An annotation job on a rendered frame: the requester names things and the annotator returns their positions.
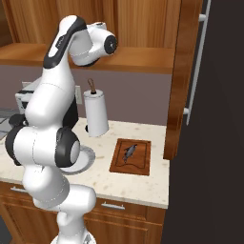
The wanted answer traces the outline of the white wall outlet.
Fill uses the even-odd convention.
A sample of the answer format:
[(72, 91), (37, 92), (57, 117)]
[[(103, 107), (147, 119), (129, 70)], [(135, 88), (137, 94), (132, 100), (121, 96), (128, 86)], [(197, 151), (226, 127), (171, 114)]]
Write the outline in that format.
[(78, 105), (82, 105), (82, 94), (80, 86), (75, 86), (75, 98)]

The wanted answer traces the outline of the brown wooden cutting board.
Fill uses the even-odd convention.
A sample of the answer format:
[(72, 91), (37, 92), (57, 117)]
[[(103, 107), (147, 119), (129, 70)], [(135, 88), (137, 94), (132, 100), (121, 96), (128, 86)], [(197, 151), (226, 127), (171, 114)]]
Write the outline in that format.
[[(125, 149), (136, 144), (137, 147), (127, 162), (124, 162)], [(118, 138), (110, 166), (111, 173), (150, 175), (151, 142), (148, 140)]]

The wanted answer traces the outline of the grey fish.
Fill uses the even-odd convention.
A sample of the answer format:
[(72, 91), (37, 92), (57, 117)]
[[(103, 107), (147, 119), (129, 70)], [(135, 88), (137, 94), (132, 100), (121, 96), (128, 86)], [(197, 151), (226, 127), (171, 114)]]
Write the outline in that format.
[(122, 159), (124, 160), (124, 162), (127, 162), (128, 158), (131, 157), (136, 149), (137, 145), (131, 145), (130, 147), (125, 149), (125, 153), (124, 156), (122, 157)]

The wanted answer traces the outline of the wooden base cabinet door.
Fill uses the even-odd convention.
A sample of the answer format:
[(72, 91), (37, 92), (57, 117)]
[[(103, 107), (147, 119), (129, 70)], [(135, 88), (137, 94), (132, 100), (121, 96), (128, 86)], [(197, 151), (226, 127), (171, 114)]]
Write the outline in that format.
[(55, 213), (7, 202), (0, 209), (16, 244), (51, 244), (58, 234)]
[(96, 244), (146, 244), (147, 230), (95, 219), (85, 219)]

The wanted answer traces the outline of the grey round plate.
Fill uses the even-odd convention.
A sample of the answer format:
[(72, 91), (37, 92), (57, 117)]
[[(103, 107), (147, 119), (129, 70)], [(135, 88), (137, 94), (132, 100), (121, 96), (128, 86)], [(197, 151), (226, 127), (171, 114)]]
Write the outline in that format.
[(68, 168), (61, 168), (60, 171), (66, 175), (74, 175), (79, 174), (86, 171), (94, 162), (95, 160), (95, 152), (93, 149), (87, 146), (80, 146), (80, 154), (76, 162), (68, 167)]

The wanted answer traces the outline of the wooden wall cabinet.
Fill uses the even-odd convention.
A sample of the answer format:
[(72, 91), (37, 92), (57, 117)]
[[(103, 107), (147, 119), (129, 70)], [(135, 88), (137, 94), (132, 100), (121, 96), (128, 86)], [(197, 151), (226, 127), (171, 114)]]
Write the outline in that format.
[(70, 14), (104, 22), (117, 39), (115, 54), (96, 71), (171, 73), (181, 0), (0, 0), (12, 43), (0, 48), (0, 65), (43, 65), (59, 21)]

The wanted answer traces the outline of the wooden tall side panel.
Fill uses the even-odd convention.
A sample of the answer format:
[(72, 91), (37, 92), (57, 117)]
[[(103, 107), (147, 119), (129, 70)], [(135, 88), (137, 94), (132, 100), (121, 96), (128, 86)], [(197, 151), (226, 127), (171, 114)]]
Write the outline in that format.
[(165, 137), (164, 159), (177, 155), (183, 113), (187, 101), (194, 50), (198, 34), (198, 17), (203, 0), (181, 0), (176, 46), (173, 60), (173, 78)]

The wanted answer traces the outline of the white toaster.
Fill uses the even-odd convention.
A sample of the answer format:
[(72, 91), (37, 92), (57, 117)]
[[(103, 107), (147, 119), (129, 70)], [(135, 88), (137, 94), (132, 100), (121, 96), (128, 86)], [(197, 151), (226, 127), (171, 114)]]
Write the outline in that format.
[(15, 94), (16, 103), (18, 105), (19, 112), (23, 114), (28, 106), (31, 96), (35, 89), (38, 87), (40, 79), (36, 79), (33, 82), (28, 82), (27, 85)]

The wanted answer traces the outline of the dark fridge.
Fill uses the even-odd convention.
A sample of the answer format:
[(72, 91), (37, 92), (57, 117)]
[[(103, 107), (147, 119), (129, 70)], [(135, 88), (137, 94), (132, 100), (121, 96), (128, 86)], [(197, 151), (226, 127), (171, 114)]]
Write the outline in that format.
[(244, 244), (244, 0), (212, 0), (186, 121), (170, 163), (161, 244)]

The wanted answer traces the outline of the brown paper towel holder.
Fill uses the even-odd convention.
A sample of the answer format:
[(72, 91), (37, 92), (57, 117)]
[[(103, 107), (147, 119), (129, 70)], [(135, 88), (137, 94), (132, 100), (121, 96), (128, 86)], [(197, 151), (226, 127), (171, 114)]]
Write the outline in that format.
[(88, 113), (87, 110), (88, 110), (89, 99), (93, 98), (93, 96), (96, 94), (96, 89), (95, 89), (93, 80), (91, 78), (88, 79), (88, 83), (89, 83), (89, 86), (90, 86), (90, 90), (84, 92), (86, 114)]

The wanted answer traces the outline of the white paper towel roll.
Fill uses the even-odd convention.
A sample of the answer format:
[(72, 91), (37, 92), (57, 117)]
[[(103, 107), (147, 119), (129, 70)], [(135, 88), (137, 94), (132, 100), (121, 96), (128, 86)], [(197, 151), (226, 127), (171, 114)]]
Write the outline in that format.
[(92, 91), (85, 91), (84, 102), (89, 136), (103, 135), (109, 130), (104, 93), (100, 90), (95, 94), (92, 94)]

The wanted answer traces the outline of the grey hob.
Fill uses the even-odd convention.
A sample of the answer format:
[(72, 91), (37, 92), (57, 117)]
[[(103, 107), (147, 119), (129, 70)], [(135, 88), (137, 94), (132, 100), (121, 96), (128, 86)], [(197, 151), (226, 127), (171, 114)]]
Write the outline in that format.
[(0, 140), (11, 130), (9, 119), (16, 113), (18, 113), (17, 110), (0, 109)]

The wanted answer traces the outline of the wooden drawer front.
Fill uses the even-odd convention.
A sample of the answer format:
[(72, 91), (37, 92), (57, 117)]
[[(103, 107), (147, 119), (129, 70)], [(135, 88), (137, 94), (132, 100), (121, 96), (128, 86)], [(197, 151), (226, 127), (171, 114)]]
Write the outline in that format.
[[(102, 207), (101, 204), (104, 202), (123, 206), (126, 210), (115, 210), (110, 208)], [(132, 203), (126, 203), (122, 201), (115, 201), (106, 198), (97, 198), (95, 207), (91, 212), (86, 213), (86, 218), (102, 219), (106, 217), (118, 218), (118, 219), (131, 219), (131, 220), (146, 220), (147, 207), (143, 205), (136, 205)]]
[(19, 189), (24, 189), (22, 185), (0, 181), (0, 196), (10, 199), (11, 202), (22, 202), (28, 206), (33, 206), (32, 197), (28, 193), (12, 191), (10, 188), (14, 186)]

